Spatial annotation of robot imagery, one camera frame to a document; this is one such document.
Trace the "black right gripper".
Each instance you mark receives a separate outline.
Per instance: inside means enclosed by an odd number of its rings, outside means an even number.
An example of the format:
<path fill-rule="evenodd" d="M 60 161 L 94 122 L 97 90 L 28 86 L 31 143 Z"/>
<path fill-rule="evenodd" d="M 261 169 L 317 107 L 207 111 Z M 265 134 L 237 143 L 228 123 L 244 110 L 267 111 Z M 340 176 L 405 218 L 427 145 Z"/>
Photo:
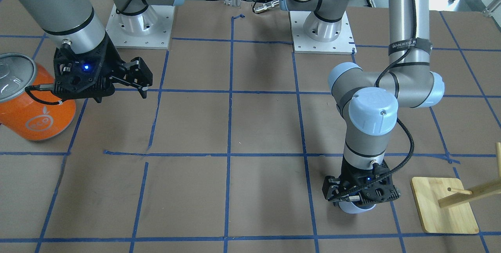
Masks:
<path fill-rule="evenodd" d="M 120 83 L 136 88 L 143 99 L 147 98 L 153 74 L 141 57 L 124 63 L 107 34 L 89 52 L 77 54 L 72 46 L 65 39 L 55 52 L 55 96 L 63 100 L 93 98 L 102 103 L 103 97 L 114 93 L 114 83 Z"/>

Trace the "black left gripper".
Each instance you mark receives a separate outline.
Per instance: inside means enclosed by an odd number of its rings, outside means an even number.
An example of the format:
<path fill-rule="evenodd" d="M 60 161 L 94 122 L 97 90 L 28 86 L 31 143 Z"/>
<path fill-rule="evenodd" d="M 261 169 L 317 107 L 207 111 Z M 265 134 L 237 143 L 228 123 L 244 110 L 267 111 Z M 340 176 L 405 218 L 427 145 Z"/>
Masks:
<path fill-rule="evenodd" d="M 332 203 L 351 203 L 355 206 L 373 206 L 387 203 L 400 197 L 399 189 L 393 184 L 392 175 L 400 165 L 389 169 L 386 162 L 369 165 L 369 169 L 356 168 L 343 158 L 338 178 L 328 175 L 324 178 L 322 192 Z"/>

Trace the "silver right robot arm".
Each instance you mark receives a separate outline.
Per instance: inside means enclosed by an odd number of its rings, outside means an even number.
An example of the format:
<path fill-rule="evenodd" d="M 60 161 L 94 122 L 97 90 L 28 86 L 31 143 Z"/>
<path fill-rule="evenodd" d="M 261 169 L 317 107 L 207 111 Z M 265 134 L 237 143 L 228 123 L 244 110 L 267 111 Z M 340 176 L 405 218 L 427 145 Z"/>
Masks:
<path fill-rule="evenodd" d="M 18 0 L 56 44 L 55 80 L 29 85 L 24 92 L 45 105 L 111 96 L 115 84 L 137 89 L 145 99 L 153 74 L 141 57 L 121 59 L 90 0 Z M 177 6 L 185 0 L 114 0 L 127 34 L 151 34 L 160 25 L 153 6 Z"/>

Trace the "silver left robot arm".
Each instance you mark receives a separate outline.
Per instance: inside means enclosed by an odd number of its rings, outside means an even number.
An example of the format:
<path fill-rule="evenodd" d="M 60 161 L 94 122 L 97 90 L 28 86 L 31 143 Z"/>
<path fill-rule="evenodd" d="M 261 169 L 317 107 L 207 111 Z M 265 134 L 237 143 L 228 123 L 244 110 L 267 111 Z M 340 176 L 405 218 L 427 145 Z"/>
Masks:
<path fill-rule="evenodd" d="M 398 109 L 431 107 L 445 92 L 442 77 L 430 70 L 432 50 L 429 0 L 389 0 L 387 68 L 367 72 L 345 62 L 329 73 L 346 136 L 340 176 L 326 176 L 322 191 L 344 212 L 399 198 L 391 177 L 411 159 L 415 144 Z"/>

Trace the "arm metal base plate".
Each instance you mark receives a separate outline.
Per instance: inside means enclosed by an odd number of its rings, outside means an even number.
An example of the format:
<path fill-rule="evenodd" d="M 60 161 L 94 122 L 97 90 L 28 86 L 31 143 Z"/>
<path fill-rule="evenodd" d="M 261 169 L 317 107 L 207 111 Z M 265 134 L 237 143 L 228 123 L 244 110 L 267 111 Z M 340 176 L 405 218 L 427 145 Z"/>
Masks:
<path fill-rule="evenodd" d="M 295 53 L 356 54 L 356 46 L 346 13 L 340 21 L 321 21 L 312 11 L 290 11 L 290 29 Z"/>
<path fill-rule="evenodd" d="M 174 22 L 174 6 L 151 5 L 136 16 L 116 14 L 113 7 L 106 32 L 116 48 L 167 50 Z"/>

